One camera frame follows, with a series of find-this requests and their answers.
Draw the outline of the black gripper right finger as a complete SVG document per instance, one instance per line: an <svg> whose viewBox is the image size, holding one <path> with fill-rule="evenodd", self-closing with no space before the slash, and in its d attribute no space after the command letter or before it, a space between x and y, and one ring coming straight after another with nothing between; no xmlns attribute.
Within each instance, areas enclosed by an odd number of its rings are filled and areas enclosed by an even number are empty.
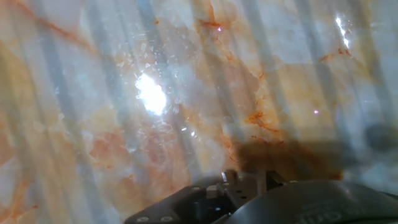
<svg viewBox="0 0 398 224"><path fill-rule="evenodd" d="M257 194L262 195L286 184L287 181L274 170L260 172L257 177Z"/></svg>

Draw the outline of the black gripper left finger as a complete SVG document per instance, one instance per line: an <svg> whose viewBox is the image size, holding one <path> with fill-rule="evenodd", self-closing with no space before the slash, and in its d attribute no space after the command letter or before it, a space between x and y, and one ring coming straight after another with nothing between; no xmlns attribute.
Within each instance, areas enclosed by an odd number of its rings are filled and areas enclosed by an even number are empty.
<svg viewBox="0 0 398 224"><path fill-rule="evenodd" d="M124 224L222 224L236 211L227 196L238 173L226 170L220 177L205 179L131 215Z"/></svg>

